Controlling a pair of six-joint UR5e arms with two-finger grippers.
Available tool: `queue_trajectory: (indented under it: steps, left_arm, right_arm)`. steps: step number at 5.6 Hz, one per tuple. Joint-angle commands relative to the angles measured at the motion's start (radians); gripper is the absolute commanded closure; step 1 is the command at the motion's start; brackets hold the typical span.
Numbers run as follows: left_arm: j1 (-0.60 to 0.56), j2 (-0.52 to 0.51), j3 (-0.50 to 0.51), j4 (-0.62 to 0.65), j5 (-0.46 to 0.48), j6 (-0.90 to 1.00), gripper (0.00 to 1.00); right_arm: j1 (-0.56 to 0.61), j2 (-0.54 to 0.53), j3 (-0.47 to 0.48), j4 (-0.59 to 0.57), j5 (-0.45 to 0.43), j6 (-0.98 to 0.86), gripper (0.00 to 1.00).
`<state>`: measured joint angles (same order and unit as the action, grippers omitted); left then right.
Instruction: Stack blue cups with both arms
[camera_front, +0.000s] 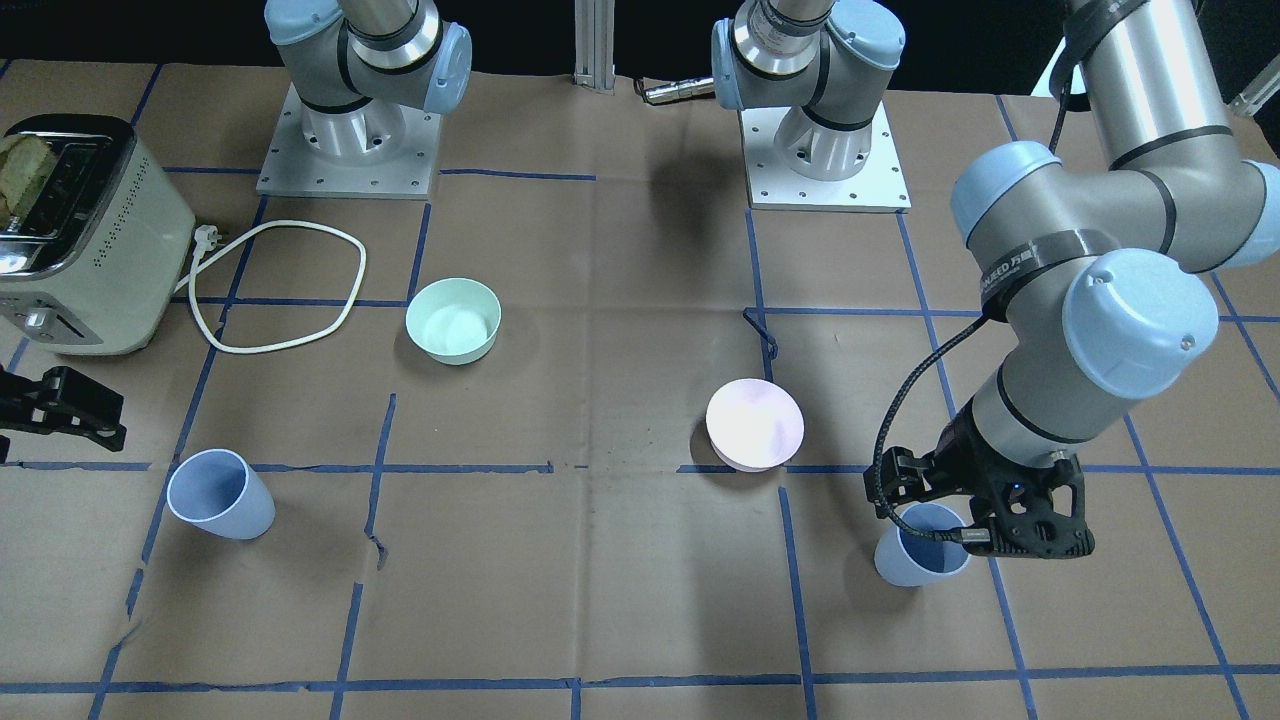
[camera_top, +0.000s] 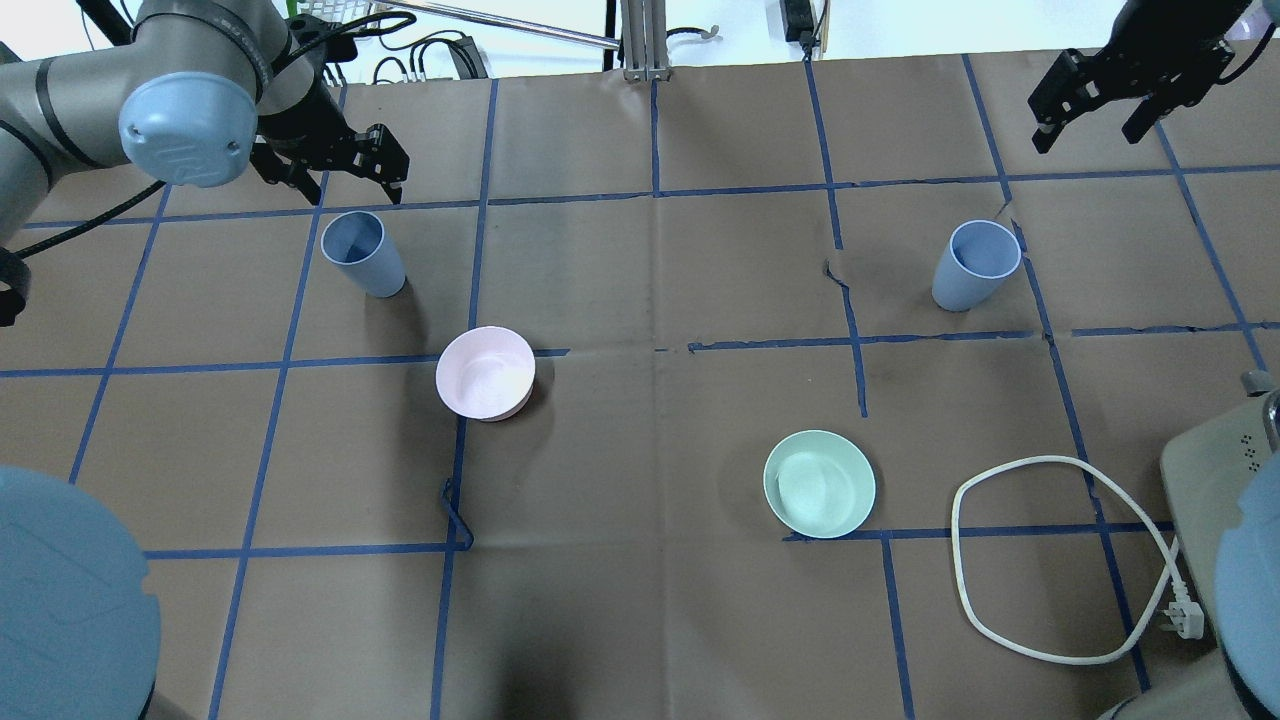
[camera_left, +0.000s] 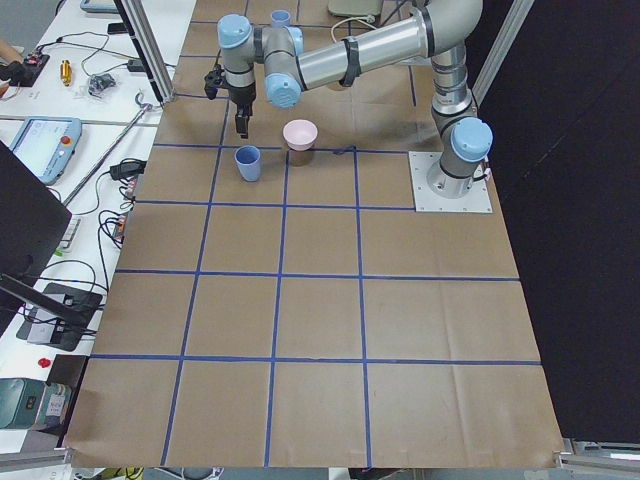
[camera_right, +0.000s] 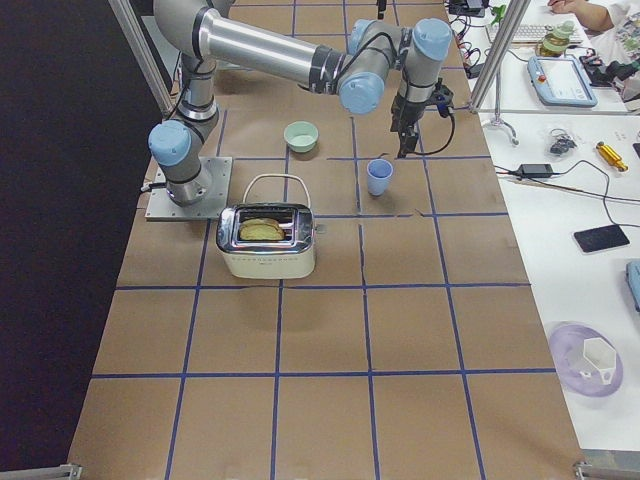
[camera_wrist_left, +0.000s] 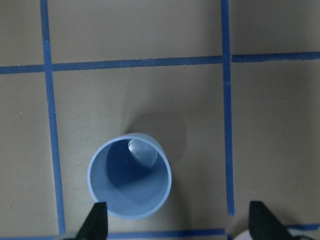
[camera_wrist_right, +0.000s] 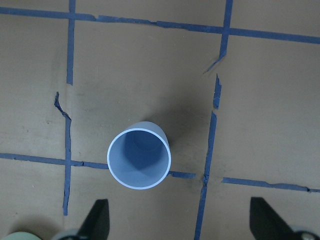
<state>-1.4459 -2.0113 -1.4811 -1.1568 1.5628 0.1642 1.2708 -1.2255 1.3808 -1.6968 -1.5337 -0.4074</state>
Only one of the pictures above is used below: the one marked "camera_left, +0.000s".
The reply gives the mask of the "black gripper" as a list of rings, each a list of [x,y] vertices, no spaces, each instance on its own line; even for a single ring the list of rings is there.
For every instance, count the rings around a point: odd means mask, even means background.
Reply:
[[[238,87],[228,86],[231,101],[236,105],[235,128],[242,139],[249,138],[249,121],[252,116],[252,105],[256,100],[256,84]]]

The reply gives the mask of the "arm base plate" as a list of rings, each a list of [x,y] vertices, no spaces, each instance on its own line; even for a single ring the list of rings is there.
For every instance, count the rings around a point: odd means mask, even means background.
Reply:
[[[408,153],[415,210],[419,213],[493,212],[487,182],[478,166],[467,179],[455,179],[441,169],[441,152]]]

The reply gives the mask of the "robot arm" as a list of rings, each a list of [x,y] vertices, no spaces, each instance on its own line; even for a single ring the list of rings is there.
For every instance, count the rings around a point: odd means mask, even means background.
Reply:
[[[254,67],[264,67],[269,103],[291,109],[301,95],[331,83],[349,88],[364,73],[423,57],[434,70],[432,117],[444,142],[444,157],[431,172],[444,183],[436,193],[462,196],[474,182],[474,170],[488,152],[470,152],[461,128],[472,121],[473,95],[467,85],[464,41],[478,24],[480,1],[430,1],[415,7],[408,19],[357,36],[347,36],[320,49],[304,48],[297,27],[257,27],[249,19],[229,14],[217,24],[220,47],[213,69],[205,76],[209,99],[224,89],[236,105],[235,128],[246,138],[256,99]]]

